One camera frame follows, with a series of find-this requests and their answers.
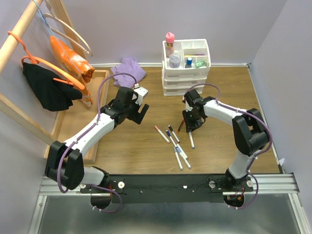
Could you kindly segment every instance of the small bottle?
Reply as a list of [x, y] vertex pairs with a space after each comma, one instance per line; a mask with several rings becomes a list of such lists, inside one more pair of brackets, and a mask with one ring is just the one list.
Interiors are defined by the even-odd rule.
[[185, 68], [192, 68], [192, 61], [193, 61], [192, 57], [188, 57], [186, 59]]
[[174, 41], [175, 41], [175, 35], [173, 33], [167, 33], [166, 34], [166, 56], [169, 57], [170, 54], [172, 54], [174, 49]]
[[208, 62], [207, 61], [199, 61], [199, 62], [196, 62], [195, 63], [195, 67], [198, 68], [198, 67], [202, 67], [202, 66], [207, 66], [208, 65]]
[[179, 68], [181, 63], [181, 55], [178, 53], [172, 53], [169, 56], [169, 66], [171, 68]]

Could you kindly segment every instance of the wooden rod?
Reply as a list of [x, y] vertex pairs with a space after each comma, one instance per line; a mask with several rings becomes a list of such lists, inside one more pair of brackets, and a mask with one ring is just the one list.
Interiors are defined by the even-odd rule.
[[[43, 0], [36, 0], [36, 1], [38, 5], [41, 5], [43, 2]], [[15, 35], [17, 35], [19, 38], [22, 38], [36, 12], [37, 12], [36, 4], [33, 1], [30, 1], [29, 5], [27, 6], [21, 18], [19, 19], [19, 21], [13, 28], [12, 32]], [[0, 49], [0, 74], [2, 73], [6, 64], [8, 63], [18, 43], [19, 42], [12, 35], [9, 35], [6, 41], [4, 42], [3, 46], [1, 47]]]
[[[36, 1], [38, 5], [41, 5], [43, 2], [43, 0]], [[36, 12], [37, 6], [33, 1], [31, 1], [24, 13], [22, 14], [21, 18], [15, 25], [12, 32], [22, 38]], [[0, 49], [0, 74], [8, 63], [17, 45], [18, 41], [13, 36], [9, 35]], [[39, 137], [48, 145], [51, 145], [56, 140], [55, 137], [53, 137], [49, 132], [43, 129], [38, 123], [32, 120], [19, 107], [17, 107], [2, 94], [0, 94], [0, 110], [12, 119], [14, 119], [17, 123], [21, 124], [24, 128], [33, 133], [35, 136]]]

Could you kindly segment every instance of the pen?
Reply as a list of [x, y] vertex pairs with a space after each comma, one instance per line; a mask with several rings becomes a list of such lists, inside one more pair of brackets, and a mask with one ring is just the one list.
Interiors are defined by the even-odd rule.
[[184, 119], [182, 120], [182, 122], [181, 122], [181, 124], [180, 124], [180, 126], [179, 126], [179, 128], [178, 128], [178, 130], [177, 130], [177, 133], [180, 132], [181, 128], [183, 127], [183, 124], [184, 124]]
[[192, 167], [191, 167], [191, 165], [189, 164], [189, 162], [188, 162], [184, 157], [181, 156], [181, 158], [182, 158], [183, 161], [185, 162], [186, 166], [187, 166], [189, 169], [191, 169]]
[[157, 126], [155, 125], [154, 128], [156, 129], [156, 131], [159, 132], [159, 134], [162, 136], [162, 138], [165, 139], [166, 142], [170, 143], [170, 141], [168, 140], [168, 138], [159, 130], [159, 128], [157, 128]]
[[176, 144], [176, 146], [177, 146], [177, 147], [179, 148], [179, 150], [181, 151], [183, 157], [184, 157], [185, 159], [188, 159], [186, 153], [182, 150], [182, 147], [181, 147], [179, 144]]
[[192, 137], [192, 133], [191, 132], [189, 132], [189, 137], [190, 137], [192, 149], [195, 149], [194, 141], [193, 141], [193, 137]]
[[170, 131], [172, 132], [172, 134], [173, 134], [174, 137], [176, 138], [176, 141], [177, 141], [178, 143], [180, 143], [180, 140], [179, 140], [179, 138], [177, 138], [177, 135], [176, 135], [176, 133], [174, 132], [174, 130], [172, 129], [172, 127], [171, 127], [170, 125], [168, 125], [168, 128], [170, 129]]
[[172, 136], [170, 135], [170, 133], [169, 133], [168, 130], [166, 130], [166, 133], [167, 133], [169, 139], [171, 140], [172, 144], [173, 144], [175, 147], [177, 147], [175, 141], [172, 139]]
[[181, 171], [183, 171], [183, 167], [182, 167], [179, 155], [177, 154], [177, 151], [176, 151], [175, 147], [174, 147], [174, 152], [175, 152], [175, 157], [176, 157], [177, 163], [179, 164], [179, 168], [180, 168]]

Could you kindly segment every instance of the blue bottle cap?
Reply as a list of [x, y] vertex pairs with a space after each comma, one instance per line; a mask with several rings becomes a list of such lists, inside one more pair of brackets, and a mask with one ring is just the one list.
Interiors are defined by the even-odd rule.
[[192, 64], [192, 58], [191, 57], [188, 57], [187, 60], [186, 60], [186, 65], [191, 65]]

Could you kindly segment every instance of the black cloth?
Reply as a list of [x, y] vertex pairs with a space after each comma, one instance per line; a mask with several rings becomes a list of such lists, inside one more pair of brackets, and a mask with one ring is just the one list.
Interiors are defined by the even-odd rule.
[[23, 63], [23, 74], [44, 109], [67, 110], [73, 105], [72, 100], [82, 98], [82, 93], [74, 89], [73, 85], [53, 80], [60, 77], [36, 64]]

